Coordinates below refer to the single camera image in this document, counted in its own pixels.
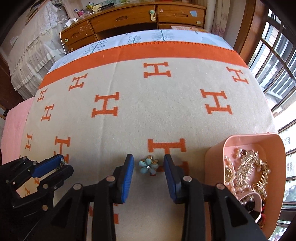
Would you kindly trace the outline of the blue flower hair clip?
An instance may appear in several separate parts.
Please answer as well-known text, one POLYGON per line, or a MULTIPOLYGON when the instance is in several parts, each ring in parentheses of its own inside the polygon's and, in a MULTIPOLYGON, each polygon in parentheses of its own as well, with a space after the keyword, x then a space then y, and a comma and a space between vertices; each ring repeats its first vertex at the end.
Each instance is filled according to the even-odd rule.
POLYGON ((147 156, 146 158, 140 160, 138 165, 140 167, 140 173, 149 173, 153 176, 156 174, 157 169, 159 168, 159 161, 154 159, 152 156, 147 156))

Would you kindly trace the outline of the pink jewelry box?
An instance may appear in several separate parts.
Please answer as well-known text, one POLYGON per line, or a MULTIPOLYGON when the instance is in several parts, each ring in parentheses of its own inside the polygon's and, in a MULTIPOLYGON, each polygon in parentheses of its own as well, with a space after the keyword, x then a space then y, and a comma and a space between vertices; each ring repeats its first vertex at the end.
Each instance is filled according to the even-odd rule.
POLYGON ((269 238, 276 228, 285 192, 285 147, 278 134, 234 135, 211 147, 205 154, 205 183, 226 183, 226 158, 231 160, 235 171, 238 171, 242 159, 238 155, 240 149, 257 152, 259 159, 265 162, 270 170, 265 178, 263 169, 254 164, 246 175, 250 187, 262 186, 266 190, 263 212, 265 222, 262 231, 269 238))

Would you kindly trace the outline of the pink bed sheet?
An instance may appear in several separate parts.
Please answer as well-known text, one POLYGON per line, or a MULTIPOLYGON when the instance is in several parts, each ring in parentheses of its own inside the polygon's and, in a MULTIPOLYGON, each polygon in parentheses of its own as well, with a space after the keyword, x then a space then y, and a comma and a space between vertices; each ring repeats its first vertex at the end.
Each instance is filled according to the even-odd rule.
POLYGON ((8 112, 1 138, 2 164, 20 157, 23 130, 33 101, 33 97, 24 100, 8 112))

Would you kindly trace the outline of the gold leaf hair comb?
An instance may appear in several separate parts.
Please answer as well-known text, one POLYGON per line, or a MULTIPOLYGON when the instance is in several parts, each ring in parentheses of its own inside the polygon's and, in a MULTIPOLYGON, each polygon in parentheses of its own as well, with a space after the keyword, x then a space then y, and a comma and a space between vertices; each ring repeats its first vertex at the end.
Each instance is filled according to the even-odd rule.
POLYGON ((240 164, 236 171, 235 190, 244 192, 251 188, 249 182, 255 170, 255 164, 259 160, 258 152, 254 150, 242 150, 240 164))

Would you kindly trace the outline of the beige orange H-pattern blanket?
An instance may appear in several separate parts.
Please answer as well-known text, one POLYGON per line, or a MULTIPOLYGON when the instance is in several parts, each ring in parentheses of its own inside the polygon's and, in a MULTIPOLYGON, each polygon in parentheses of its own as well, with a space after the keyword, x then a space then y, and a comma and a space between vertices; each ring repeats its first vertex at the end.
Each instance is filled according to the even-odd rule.
POLYGON ((204 155, 231 135, 272 133, 273 115, 241 57, 212 43, 106 48, 48 73, 23 131, 22 156, 62 154, 75 183, 91 185, 132 154, 174 162, 204 179, 204 155))

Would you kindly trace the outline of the white lace covered furniture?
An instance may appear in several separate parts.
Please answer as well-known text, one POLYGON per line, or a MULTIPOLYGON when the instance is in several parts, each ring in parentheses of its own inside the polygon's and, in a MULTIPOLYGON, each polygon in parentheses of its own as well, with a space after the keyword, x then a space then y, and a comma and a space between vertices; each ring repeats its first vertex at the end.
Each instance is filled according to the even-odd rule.
POLYGON ((11 84, 23 99, 33 97, 45 75, 65 55, 60 32, 68 20, 64 8, 44 1, 29 16, 27 9, 10 27, 1 44, 11 84))

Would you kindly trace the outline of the white power adapter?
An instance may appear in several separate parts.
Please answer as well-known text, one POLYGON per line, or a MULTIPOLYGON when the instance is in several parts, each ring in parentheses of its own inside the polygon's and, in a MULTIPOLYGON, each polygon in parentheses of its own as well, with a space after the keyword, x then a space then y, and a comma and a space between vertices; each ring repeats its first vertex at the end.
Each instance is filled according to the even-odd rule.
POLYGON ((69 28, 72 24, 75 24, 76 22, 78 22, 78 19, 77 19, 77 18, 69 19, 69 20, 65 23, 65 27, 69 28))

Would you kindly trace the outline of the wooden desk with drawers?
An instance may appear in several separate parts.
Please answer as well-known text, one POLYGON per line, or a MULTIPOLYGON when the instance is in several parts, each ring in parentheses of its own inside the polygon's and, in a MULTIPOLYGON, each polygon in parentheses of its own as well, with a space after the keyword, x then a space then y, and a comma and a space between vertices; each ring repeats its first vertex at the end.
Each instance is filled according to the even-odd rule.
POLYGON ((206 7, 182 1, 134 1, 89 14, 60 33, 71 53, 109 37, 171 26, 203 29, 206 7))

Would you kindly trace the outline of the metal window grille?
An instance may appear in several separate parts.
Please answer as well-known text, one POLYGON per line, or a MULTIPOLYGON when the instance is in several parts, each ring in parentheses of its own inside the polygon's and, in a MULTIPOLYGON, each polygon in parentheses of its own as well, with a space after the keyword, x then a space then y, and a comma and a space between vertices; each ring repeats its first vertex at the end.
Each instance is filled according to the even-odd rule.
POLYGON ((265 94, 286 152, 282 212, 270 237, 279 240, 295 216, 295 43, 272 11, 248 66, 265 94))

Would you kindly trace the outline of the light blue floral bedsheet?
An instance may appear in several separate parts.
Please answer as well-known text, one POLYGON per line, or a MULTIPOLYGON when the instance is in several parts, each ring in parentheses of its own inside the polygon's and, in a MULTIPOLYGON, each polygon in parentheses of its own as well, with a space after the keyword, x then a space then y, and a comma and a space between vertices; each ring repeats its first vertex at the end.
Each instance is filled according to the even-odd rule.
POLYGON ((222 37, 211 33, 174 29, 138 31, 99 40, 79 48, 78 50, 75 50, 58 60, 51 67, 49 72, 52 72, 74 60, 102 50, 138 43, 169 41, 192 42, 218 46, 229 50, 233 49, 222 37))

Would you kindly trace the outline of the patterned curtain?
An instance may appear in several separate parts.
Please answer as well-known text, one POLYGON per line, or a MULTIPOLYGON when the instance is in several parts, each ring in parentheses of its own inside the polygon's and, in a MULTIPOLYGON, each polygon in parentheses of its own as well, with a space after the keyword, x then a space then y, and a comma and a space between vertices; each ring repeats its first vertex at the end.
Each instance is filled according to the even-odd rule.
POLYGON ((228 21, 230 0, 209 0, 206 5, 204 29, 223 37, 228 21))

